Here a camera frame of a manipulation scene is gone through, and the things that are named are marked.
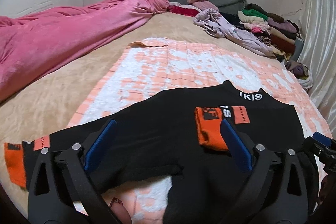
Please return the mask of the right hand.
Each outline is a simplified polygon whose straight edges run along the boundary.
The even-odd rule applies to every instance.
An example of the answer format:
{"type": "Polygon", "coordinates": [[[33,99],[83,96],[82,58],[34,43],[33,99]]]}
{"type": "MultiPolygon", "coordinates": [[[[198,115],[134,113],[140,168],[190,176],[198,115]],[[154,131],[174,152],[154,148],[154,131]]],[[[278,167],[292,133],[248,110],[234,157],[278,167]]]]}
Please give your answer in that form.
{"type": "Polygon", "coordinates": [[[328,174],[321,182],[321,189],[317,199],[318,206],[321,206],[324,200],[326,200],[328,194],[333,190],[335,185],[335,174],[328,174]]]}

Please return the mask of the left hand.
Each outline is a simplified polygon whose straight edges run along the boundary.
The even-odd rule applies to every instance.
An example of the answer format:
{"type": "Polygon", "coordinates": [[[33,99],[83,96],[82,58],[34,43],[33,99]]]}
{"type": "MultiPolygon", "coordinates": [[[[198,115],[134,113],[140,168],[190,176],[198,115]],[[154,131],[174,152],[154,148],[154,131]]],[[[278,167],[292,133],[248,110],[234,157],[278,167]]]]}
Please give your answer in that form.
{"type": "Polygon", "coordinates": [[[123,224],[132,224],[131,216],[120,199],[112,198],[109,207],[123,224]]]}

